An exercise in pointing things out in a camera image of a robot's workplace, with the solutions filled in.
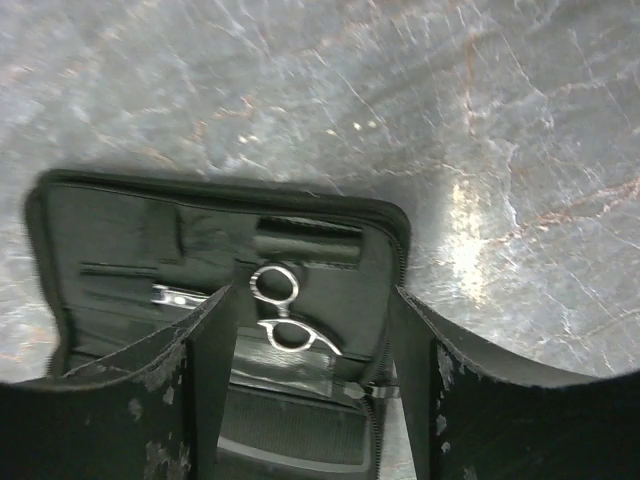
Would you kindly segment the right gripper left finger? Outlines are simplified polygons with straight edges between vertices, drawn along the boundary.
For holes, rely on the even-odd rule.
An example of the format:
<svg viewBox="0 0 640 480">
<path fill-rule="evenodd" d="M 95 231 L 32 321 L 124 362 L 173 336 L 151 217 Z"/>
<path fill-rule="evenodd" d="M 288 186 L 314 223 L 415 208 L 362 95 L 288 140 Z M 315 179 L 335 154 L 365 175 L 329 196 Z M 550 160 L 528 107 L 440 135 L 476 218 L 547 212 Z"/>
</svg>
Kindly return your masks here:
<svg viewBox="0 0 640 480">
<path fill-rule="evenodd" d="M 54 379 L 1 388 L 4 479 L 212 479 L 236 342 L 225 286 Z"/>
</svg>

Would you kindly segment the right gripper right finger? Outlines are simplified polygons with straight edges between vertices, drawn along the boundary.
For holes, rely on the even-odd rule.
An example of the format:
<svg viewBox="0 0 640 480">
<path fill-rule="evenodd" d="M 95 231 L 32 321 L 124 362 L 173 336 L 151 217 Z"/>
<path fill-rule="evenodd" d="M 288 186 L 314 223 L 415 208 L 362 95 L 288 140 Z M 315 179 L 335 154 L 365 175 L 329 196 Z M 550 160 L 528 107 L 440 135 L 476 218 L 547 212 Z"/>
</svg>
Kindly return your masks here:
<svg viewBox="0 0 640 480">
<path fill-rule="evenodd" d="M 599 379 L 516 355 L 403 288 L 389 334 L 421 479 L 635 479 L 639 375 Z"/>
</svg>

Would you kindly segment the black zipper tool case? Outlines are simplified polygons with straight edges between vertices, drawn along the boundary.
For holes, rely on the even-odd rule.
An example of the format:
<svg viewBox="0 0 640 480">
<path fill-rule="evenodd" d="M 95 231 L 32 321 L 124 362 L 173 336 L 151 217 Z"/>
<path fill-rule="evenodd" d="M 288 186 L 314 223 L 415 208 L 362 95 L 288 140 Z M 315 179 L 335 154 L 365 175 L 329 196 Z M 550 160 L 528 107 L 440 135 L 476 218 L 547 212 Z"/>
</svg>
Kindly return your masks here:
<svg viewBox="0 0 640 480">
<path fill-rule="evenodd" d="M 218 447 L 212 479 L 375 479 L 392 378 L 389 299 L 403 280 L 410 224 L 397 206 L 258 186 L 54 170 L 24 203 L 42 293 L 59 330 L 54 379 L 139 341 L 192 310 L 151 302 L 154 284 L 209 295 L 233 289 L 231 388 L 360 408 L 372 423 L 373 465 L 262 459 Z M 286 354 L 259 319 L 252 273 L 288 267 L 301 290 L 292 314 L 325 332 Z"/>
</svg>

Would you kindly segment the silver scissors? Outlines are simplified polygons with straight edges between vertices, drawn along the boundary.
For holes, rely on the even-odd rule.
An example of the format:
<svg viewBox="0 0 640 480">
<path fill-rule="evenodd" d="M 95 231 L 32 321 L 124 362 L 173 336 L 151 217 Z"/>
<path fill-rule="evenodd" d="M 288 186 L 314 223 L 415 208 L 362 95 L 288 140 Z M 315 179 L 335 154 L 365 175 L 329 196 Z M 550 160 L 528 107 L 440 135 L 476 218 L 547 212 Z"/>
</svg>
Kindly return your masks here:
<svg viewBox="0 0 640 480">
<path fill-rule="evenodd" d="M 259 279 L 268 272 L 277 272 L 290 284 L 290 294 L 286 298 L 278 299 L 265 294 L 258 286 Z M 265 332 L 269 344 L 278 351 L 286 354 L 300 353 L 309 350 L 316 342 L 323 343 L 335 355 L 342 356 L 343 351 L 331 340 L 323 330 L 299 319 L 292 314 L 291 307 L 297 300 L 301 285 L 297 276 L 286 266 L 281 264 L 266 264 L 256 269 L 249 279 L 249 290 L 252 297 L 259 302 L 271 305 L 277 312 L 274 318 L 259 319 L 257 324 Z M 204 293 L 169 287 L 161 284 L 152 286 L 151 302 L 156 305 L 171 306 L 183 310 L 194 310 L 209 298 Z M 291 325 L 306 333 L 306 340 L 296 346 L 287 346 L 276 338 L 276 329 L 280 325 Z"/>
</svg>

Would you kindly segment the black handled comb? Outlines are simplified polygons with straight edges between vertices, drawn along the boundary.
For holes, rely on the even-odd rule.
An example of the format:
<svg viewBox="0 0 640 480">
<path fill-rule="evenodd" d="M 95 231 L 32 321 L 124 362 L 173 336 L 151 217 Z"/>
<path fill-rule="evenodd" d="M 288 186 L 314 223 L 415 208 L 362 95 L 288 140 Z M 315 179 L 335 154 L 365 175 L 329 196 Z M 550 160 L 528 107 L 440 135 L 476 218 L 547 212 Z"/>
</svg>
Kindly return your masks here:
<svg viewBox="0 0 640 480">
<path fill-rule="evenodd" d="M 218 447 L 262 459 L 370 467 L 373 427 L 358 407 L 233 387 Z"/>
</svg>

